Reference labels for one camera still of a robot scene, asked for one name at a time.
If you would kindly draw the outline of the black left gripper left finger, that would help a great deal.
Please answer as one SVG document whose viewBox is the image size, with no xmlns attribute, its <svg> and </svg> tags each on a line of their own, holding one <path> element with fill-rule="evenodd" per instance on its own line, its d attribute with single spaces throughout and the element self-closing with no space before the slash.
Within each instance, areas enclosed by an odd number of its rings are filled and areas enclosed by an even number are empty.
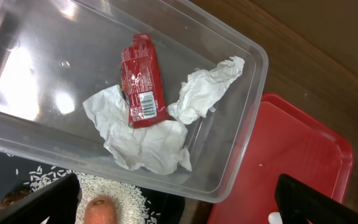
<svg viewBox="0 0 358 224">
<path fill-rule="evenodd" d="M 77 176 L 66 175 L 0 210 L 0 224 L 74 223 L 80 192 Z"/>
</svg>

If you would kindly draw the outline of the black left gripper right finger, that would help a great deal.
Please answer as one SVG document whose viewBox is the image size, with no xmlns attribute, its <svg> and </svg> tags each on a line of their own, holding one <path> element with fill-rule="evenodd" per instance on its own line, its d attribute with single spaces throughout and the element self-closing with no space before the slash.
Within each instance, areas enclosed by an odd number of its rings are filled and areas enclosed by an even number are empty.
<svg viewBox="0 0 358 224">
<path fill-rule="evenodd" d="M 283 223 L 358 224 L 358 213 L 287 174 L 280 174 L 275 201 Z"/>
</svg>

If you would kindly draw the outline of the white plastic spoon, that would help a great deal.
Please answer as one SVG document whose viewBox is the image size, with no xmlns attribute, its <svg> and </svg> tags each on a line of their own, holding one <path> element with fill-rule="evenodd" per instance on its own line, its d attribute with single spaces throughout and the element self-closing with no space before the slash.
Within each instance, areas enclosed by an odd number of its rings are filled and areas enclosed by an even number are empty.
<svg viewBox="0 0 358 224">
<path fill-rule="evenodd" d="M 268 222 L 270 224 L 283 224 L 282 218 L 279 212 L 272 212 L 268 215 Z"/>
</svg>

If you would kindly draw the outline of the orange carrot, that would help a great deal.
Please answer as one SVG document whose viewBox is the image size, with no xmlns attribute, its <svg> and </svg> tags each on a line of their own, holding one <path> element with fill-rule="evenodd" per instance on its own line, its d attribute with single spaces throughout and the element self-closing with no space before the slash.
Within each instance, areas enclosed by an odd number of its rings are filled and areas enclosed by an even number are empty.
<svg viewBox="0 0 358 224">
<path fill-rule="evenodd" d="M 108 197 L 92 199 L 86 206 L 84 222 L 85 224 L 116 224 L 115 203 Z"/>
</svg>

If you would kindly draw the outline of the white tissue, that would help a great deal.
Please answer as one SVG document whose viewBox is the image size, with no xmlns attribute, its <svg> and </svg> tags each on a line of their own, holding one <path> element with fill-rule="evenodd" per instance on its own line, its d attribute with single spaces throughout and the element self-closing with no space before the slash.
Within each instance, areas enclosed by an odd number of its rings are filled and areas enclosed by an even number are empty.
<svg viewBox="0 0 358 224">
<path fill-rule="evenodd" d="M 187 126 L 218 102 L 229 86 L 242 75 L 245 61 L 233 56 L 212 70 L 197 70 L 181 84 L 178 101 L 168 106 L 171 120 L 148 128 L 131 128 L 127 124 L 129 105 L 119 85 L 114 85 L 83 102 L 87 117 L 94 123 L 106 148 L 117 165 L 127 170 L 145 167 L 167 175 L 178 166 L 191 171 L 190 153 L 185 147 Z"/>
</svg>

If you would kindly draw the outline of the red snack wrapper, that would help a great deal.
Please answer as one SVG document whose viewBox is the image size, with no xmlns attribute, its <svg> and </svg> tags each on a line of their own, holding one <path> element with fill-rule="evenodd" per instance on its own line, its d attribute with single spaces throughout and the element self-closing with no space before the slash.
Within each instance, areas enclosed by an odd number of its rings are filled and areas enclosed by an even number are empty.
<svg viewBox="0 0 358 224">
<path fill-rule="evenodd" d="M 146 128 L 168 119 L 158 58 L 148 34 L 136 34 L 122 51 L 121 83 L 130 127 Z"/>
</svg>

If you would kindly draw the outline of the black waste tray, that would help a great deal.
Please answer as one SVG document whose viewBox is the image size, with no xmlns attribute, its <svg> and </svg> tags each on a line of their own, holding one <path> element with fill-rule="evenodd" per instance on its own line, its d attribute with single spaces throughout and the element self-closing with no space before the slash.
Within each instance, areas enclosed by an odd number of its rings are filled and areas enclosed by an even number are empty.
<svg viewBox="0 0 358 224">
<path fill-rule="evenodd" d="M 57 177 L 65 173 L 61 167 L 36 162 L 0 152 L 0 201 L 17 189 L 31 189 L 34 176 Z M 185 208 L 185 199 L 154 190 L 140 188 L 145 197 L 146 223 L 178 223 Z"/>
</svg>

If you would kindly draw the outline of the brown food scrap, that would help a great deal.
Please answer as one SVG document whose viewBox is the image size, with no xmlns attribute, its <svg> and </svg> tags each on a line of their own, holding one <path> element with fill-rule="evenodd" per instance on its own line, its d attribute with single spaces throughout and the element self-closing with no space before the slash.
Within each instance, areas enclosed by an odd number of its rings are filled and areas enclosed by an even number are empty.
<svg viewBox="0 0 358 224">
<path fill-rule="evenodd" d="M 0 210 L 6 209 L 11 204 L 23 199 L 24 197 L 31 194 L 29 189 L 18 189 L 9 192 L 5 197 L 0 201 Z"/>
</svg>

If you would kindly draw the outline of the red plastic tray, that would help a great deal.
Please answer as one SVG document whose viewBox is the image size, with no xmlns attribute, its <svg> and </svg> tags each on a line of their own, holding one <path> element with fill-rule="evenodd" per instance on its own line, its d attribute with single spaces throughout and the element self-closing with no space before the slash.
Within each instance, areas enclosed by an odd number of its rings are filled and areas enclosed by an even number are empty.
<svg viewBox="0 0 358 224">
<path fill-rule="evenodd" d="M 278 210 L 275 187 L 288 174 L 344 201 L 353 166 L 349 141 L 310 115 L 266 93 L 229 196 L 214 204 L 209 223 L 267 223 Z"/>
</svg>

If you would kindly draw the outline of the white rice pile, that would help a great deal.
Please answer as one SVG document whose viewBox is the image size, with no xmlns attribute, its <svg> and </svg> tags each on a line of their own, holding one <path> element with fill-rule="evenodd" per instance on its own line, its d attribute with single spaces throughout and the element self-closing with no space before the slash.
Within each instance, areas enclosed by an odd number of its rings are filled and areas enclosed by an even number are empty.
<svg viewBox="0 0 358 224">
<path fill-rule="evenodd" d="M 100 196 L 107 197 L 115 203 L 118 223 L 158 223 L 161 213 L 150 207 L 151 201 L 144 197 L 141 189 L 135 185 L 55 166 L 49 170 L 43 170 L 42 166 L 38 166 L 36 170 L 29 172 L 29 181 L 24 182 L 24 186 L 29 187 L 31 193 L 36 192 L 69 174 L 77 176 L 82 190 L 82 198 L 76 212 L 76 224 L 84 224 L 87 204 Z"/>
</svg>

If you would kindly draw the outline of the clear plastic bin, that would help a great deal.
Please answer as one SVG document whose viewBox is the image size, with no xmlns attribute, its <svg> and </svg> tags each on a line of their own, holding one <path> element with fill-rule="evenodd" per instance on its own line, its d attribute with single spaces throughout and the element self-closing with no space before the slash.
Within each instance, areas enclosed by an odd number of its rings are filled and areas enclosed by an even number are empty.
<svg viewBox="0 0 358 224">
<path fill-rule="evenodd" d="M 191 171 L 119 167 L 83 110 L 120 83 L 121 52 L 137 33 L 155 44 L 168 104 L 196 69 L 245 61 L 215 111 L 188 126 Z M 0 152 L 220 202 L 241 166 L 268 66 L 260 45 L 189 1 L 0 1 Z"/>
</svg>

